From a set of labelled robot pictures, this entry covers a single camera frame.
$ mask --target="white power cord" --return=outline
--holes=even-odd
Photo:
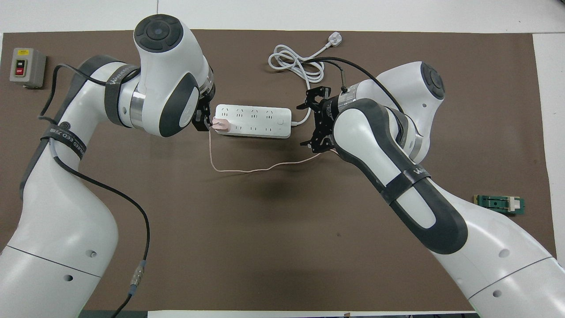
[[[320,53],[322,53],[325,49],[329,48],[330,46],[338,46],[342,41],[342,37],[341,34],[339,34],[338,32],[333,32],[332,35],[330,35],[328,37],[328,43],[326,45],[324,45],[323,48],[321,48],[319,51],[317,51],[316,53],[314,53],[313,55],[309,56],[309,57],[301,57],[300,55],[298,55],[294,50],[292,50],[291,48],[289,48],[286,45],[283,44],[279,44],[275,47],[273,54],[271,54],[269,56],[269,66],[271,66],[272,69],[277,70],[277,71],[282,71],[282,70],[289,70],[294,72],[296,75],[300,76],[300,78],[302,78],[303,80],[306,81],[306,87],[307,89],[310,89],[310,83],[319,83],[323,78],[324,78],[324,63],[321,62],[314,62],[314,63],[308,63],[307,65],[310,65],[314,68],[317,69],[317,71],[315,72],[308,72],[304,69],[304,67],[302,66],[302,62],[311,59],[311,58],[315,58],[317,55],[319,55]],[[279,64],[279,66],[275,66],[272,63],[272,60],[275,59],[275,61]],[[310,116],[310,108],[308,108],[308,113],[306,113],[306,116],[299,122],[291,122],[290,125],[291,126],[298,126],[300,124],[303,124],[308,117]],[[277,166],[282,166],[282,165],[296,165],[296,164],[301,164],[303,162],[306,161],[310,161],[314,158],[316,158],[317,156],[321,155],[321,153],[318,153],[310,158],[301,160],[301,161],[296,161],[296,162],[281,162],[278,164],[274,164],[272,166],[270,166],[269,168],[265,168],[265,169],[255,169],[255,170],[219,170],[218,168],[216,168],[216,166],[214,165],[214,162],[212,160],[212,132],[209,131],[208,132],[208,148],[210,150],[210,164],[212,165],[212,168],[214,168],[214,170],[216,170],[217,172],[233,172],[233,173],[253,173],[253,172],[259,172],[259,171],[268,171],[273,169],[274,167]],[[337,154],[337,151],[335,151],[334,149],[331,149],[332,152],[334,152],[335,154]]]
[[[341,41],[342,41],[341,34],[339,34],[338,32],[333,32],[332,35],[328,37],[328,43],[324,45],[324,47],[322,47],[319,51],[317,51],[316,53],[312,54],[309,57],[302,57],[288,46],[279,44],[275,46],[273,54],[269,56],[269,60],[267,62],[269,63],[269,66],[273,70],[277,70],[277,71],[289,70],[295,73],[296,75],[300,76],[301,79],[306,81],[306,88],[310,89],[310,83],[319,83],[321,82],[322,79],[324,79],[324,63],[322,62],[308,63],[307,65],[317,69],[317,71],[309,72],[304,69],[304,67],[302,66],[302,62],[311,58],[315,58],[330,46],[338,46],[341,43]],[[278,66],[273,64],[273,59],[278,64]],[[308,113],[306,113],[306,116],[301,121],[291,122],[290,125],[298,126],[300,124],[303,124],[310,116],[310,111],[311,111],[310,108],[308,108]]]
[[[214,170],[216,170],[217,172],[236,172],[236,173],[252,173],[252,172],[259,172],[259,171],[268,171],[273,169],[274,167],[277,166],[282,166],[282,165],[296,165],[296,164],[301,164],[303,162],[306,161],[310,161],[314,158],[316,158],[317,156],[321,155],[321,153],[317,153],[314,156],[304,159],[304,160],[300,160],[300,161],[296,161],[296,162],[281,162],[278,164],[274,164],[268,168],[265,169],[255,169],[255,170],[219,170],[218,168],[216,168],[216,166],[214,165],[214,162],[212,160],[212,131],[208,132],[208,149],[210,150],[210,164],[212,165],[212,168],[214,168]],[[331,149],[332,152],[334,152],[335,154],[338,154],[337,151],[335,151],[334,149]]]

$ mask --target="switch box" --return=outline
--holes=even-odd
[[[43,86],[46,57],[36,49],[15,48],[10,81],[28,88]]]

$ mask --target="brown surface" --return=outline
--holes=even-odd
[[[214,68],[217,104],[294,108],[305,85],[275,74],[266,59],[285,43],[318,50],[328,32],[195,31]],[[555,254],[536,65],[531,35],[343,32],[326,56],[350,59],[375,75],[423,60],[442,75],[447,98],[423,162],[434,180],[471,200],[519,195],[527,214],[514,220]],[[8,82],[12,48],[48,56],[45,87],[57,63],[78,66],[96,54],[138,63],[130,31],[4,35],[0,70],[0,246],[21,211],[18,185],[45,129],[35,119],[49,91]],[[354,84],[363,75],[347,68]],[[63,72],[55,113],[70,74]],[[337,92],[339,76],[328,66]],[[302,111],[293,110],[294,120]],[[288,140],[212,135],[220,169],[255,169],[311,156]],[[364,175],[333,153],[267,173],[220,174],[208,136],[187,128],[169,139],[102,124],[80,170],[136,199],[152,226],[146,276],[130,310],[470,310],[435,261],[384,204]],[[116,308],[144,244],[142,218],[123,199],[90,187],[114,212],[120,241],[86,309]]]

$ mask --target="power outlet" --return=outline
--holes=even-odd
[[[229,129],[216,130],[220,135],[288,138],[292,113],[288,108],[220,104],[216,119],[229,122]]]

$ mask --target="velcro strap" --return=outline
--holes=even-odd
[[[40,139],[53,138],[71,148],[82,159],[86,152],[86,145],[72,131],[66,130],[55,124],[50,124]]]
[[[139,67],[126,64],[118,67],[118,69],[110,76],[106,82],[106,89],[104,91],[104,108],[108,119],[120,126],[127,127],[120,119],[118,104],[120,100],[120,90],[123,80],[132,72],[135,72]]]
[[[381,191],[381,196],[386,203],[390,205],[396,201],[404,192],[408,191],[414,183],[429,178],[431,175],[420,165],[414,165],[404,170],[398,176],[394,177]]]

